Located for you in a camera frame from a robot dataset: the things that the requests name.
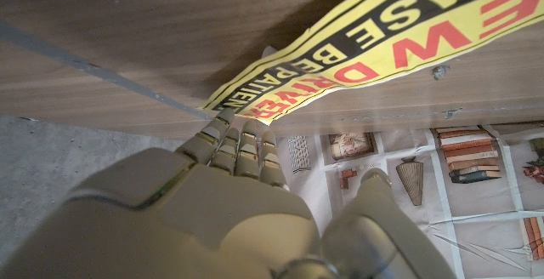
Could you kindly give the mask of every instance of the printed poster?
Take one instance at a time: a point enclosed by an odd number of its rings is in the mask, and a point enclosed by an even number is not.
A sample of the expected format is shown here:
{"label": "printed poster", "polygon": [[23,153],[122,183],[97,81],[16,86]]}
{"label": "printed poster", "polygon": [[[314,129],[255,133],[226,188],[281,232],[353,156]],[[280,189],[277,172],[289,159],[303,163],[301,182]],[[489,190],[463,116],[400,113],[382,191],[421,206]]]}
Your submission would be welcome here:
{"label": "printed poster", "polygon": [[319,97],[402,77],[543,19],[543,0],[346,0],[202,109],[270,124]]}

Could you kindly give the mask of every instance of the wooden panel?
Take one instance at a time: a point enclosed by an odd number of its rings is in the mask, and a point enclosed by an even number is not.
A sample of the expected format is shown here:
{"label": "wooden panel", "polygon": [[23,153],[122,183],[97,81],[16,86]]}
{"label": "wooden panel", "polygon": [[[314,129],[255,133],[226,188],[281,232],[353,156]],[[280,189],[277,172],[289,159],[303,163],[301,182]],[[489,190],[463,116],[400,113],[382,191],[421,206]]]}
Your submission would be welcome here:
{"label": "wooden panel", "polygon": [[[10,25],[197,107],[257,59],[266,45],[285,47],[342,0],[3,1],[9,3],[0,6],[0,15]],[[0,113],[176,138],[204,123],[35,54],[5,54],[13,50],[3,50],[0,57],[10,68],[0,75],[0,96],[9,96]],[[313,134],[544,117],[544,23],[447,64],[451,71],[439,81],[422,70],[329,94],[274,122],[272,129]],[[18,77],[22,71],[32,75]],[[44,79],[49,86],[39,85],[43,73],[51,76]],[[54,99],[59,90],[51,85],[62,87],[60,100]],[[66,102],[75,95],[85,101]],[[82,105],[87,102],[95,105]],[[452,119],[444,118],[443,111],[459,107],[463,109]]]}
{"label": "wooden panel", "polygon": [[58,62],[0,43],[0,112],[164,138],[187,138],[205,121]]}

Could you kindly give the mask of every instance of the beige robotic hand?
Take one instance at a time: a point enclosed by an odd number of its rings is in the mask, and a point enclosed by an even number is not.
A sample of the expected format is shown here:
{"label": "beige robotic hand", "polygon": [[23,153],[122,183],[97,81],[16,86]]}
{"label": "beige robotic hand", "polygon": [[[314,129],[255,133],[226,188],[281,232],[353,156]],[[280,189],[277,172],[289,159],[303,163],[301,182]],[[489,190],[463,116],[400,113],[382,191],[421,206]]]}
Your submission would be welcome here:
{"label": "beige robotic hand", "polygon": [[221,111],[175,152],[151,148],[73,189],[1,278],[454,278],[366,173],[322,239],[281,172],[275,137]]}
{"label": "beige robotic hand", "polygon": [[200,133],[179,147],[177,152],[184,153],[198,163],[210,162],[210,167],[222,169],[227,174],[288,189],[275,149],[274,134],[267,131],[263,136],[263,167],[259,173],[255,123],[246,122],[239,134],[236,128],[229,128],[234,115],[231,109],[222,110]]}
{"label": "beige robotic hand", "polygon": [[304,201],[286,190],[275,137],[221,111],[175,152],[151,148],[73,189],[1,278],[272,278],[319,253]]}

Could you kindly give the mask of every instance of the gray floor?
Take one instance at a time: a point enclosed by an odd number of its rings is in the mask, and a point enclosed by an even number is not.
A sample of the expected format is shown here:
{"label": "gray floor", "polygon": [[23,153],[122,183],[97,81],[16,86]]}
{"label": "gray floor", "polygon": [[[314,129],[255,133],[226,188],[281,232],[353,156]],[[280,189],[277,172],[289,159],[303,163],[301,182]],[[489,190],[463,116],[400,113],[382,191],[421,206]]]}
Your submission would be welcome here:
{"label": "gray floor", "polygon": [[0,267],[71,187],[145,148],[181,143],[0,117]]}

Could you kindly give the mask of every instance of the stacked books picture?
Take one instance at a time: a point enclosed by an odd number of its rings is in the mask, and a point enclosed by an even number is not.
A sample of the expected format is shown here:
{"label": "stacked books picture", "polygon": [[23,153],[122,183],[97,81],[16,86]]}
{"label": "stacked books picture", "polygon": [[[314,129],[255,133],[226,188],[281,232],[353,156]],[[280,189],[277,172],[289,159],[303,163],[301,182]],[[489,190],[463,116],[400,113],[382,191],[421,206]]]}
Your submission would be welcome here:
{"label": "stacked books picture", "polygon": [[478,126],[436,128],[453,183],[501,178],[494,138]]}
{"label": "stacked books picture", "polygon": [[530,250],[529,261],[544,259],[544,244],[542,244],[542,217],[525,218],[520,220],[521,234],[524,244]]}

